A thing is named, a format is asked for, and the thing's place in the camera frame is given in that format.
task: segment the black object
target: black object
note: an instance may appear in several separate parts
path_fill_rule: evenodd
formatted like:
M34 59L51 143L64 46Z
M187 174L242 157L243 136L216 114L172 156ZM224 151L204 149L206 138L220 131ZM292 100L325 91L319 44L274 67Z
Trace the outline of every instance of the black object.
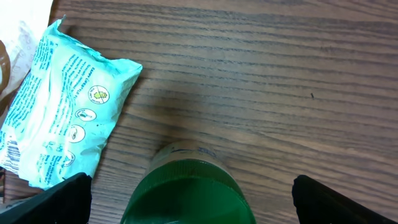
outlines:
M294 180L292 195L301 224L397 224L306 175Z
M79 173L0 214L2 224L86 224L91 208L91 177Z

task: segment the brown curved print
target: brown curved print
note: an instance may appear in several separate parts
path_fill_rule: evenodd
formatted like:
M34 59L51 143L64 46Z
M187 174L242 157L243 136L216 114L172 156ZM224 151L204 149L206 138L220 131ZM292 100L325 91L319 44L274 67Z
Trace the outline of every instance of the brown curved print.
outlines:
M11 62L10 57L7 54L6 46L0 40L0 66L1 66L1 76L2 80L0 83L0 94L7 87L10 80L11 73Z

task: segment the green cap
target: green cap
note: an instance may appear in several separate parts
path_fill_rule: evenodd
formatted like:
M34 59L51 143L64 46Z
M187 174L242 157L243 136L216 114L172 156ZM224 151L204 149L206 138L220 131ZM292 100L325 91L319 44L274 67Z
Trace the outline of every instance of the green cap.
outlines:
M149 173L137 186L122 224L255 224L252 211L235 180L205 161L169 162Z

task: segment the cylindrical container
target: cylindrical container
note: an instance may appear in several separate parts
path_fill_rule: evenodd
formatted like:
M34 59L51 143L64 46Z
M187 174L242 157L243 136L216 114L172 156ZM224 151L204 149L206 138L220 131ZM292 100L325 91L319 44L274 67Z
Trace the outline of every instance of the cylindrical container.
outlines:
M181 141L153 159L122 224L255 224L235 180L206 145Z

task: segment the brown wooden surface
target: brown wooden surface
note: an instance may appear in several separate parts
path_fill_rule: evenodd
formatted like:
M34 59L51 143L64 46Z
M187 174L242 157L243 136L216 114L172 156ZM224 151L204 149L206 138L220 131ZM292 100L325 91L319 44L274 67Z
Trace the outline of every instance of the brown wooden surface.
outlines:
M64 14L71 36L144 66L90 223L118 223L152 156L179 139L214 147L258 223L299 222L299 174L398 221L398 1L56 2L51 20Z

